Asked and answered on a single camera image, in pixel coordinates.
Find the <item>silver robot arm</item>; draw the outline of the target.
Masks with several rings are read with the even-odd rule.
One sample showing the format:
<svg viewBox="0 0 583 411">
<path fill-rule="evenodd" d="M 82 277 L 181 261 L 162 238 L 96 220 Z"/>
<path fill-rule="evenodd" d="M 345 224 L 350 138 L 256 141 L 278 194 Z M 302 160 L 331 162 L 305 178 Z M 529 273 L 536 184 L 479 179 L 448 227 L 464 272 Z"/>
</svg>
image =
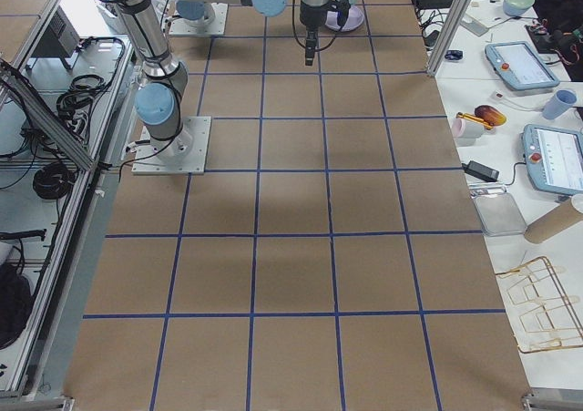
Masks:
<svg viewBox="0 0 583 411">
<path fill-rule="evenodd" d="M 261 15 L 275 17 L 280 15 L 287 0 L 251 0 L 251 5 Z M 356 0 L 327 0 L 320 6 L 310 6 L 307 0 L 301 0 L 300 21 L 307 29 L 326 25 L 331 30 L 343 31 L 346 23 L 353 19 L 351 7 Z M 178 1 L 178 14 L 195 22 L 210 22 L 215 17 L 211 3 Z"/>
<path fill-rule="evenodd" d="M 164 161 L 176 161 L 190 151 L 192 138 L 183 130 L 179 108 L 184 88 L 188 82 L 187 70 L 175 58 L 169 41 L 163 34 L 152 2 L 154 0 L 108 0 L 120 13 L 133 46 L 142 60 L 142 69 L 149 83 L 159 83 L 174 91 L 175 104 L 169 119 L 159 128 L 148 125 L 152 148 Z M 235 4 L 253 7 L 258 13 L 272 17 L 279 15 L 287 0 L 175 0 Z"/>
</svg>

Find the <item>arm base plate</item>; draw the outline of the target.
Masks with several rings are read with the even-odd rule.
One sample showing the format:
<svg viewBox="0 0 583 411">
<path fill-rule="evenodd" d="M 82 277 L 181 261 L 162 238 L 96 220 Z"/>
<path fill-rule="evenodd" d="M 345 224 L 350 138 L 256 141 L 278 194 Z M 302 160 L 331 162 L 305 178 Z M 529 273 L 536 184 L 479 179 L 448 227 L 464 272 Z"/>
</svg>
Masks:
<svg viewBox="0 0 583 411">
<path fill-rule="evenodd" d="M 201 175 L 205 172 L 208 147 L 210 142 L 211 117 L 185 117 L 181 133 L 163 151 L 160 141 L 151 140 L 145 126 L 141 130 L 141 139 L 148 143 L 139 146 L 136 152 L 137 162 L 133 163 L 135 175 Z"/>
<path fill-rule="evenodd" d="M 169 19 L 168 34 L 179 37 L 223 36 L 228 5 L 178 0 Z"/>
</svg>

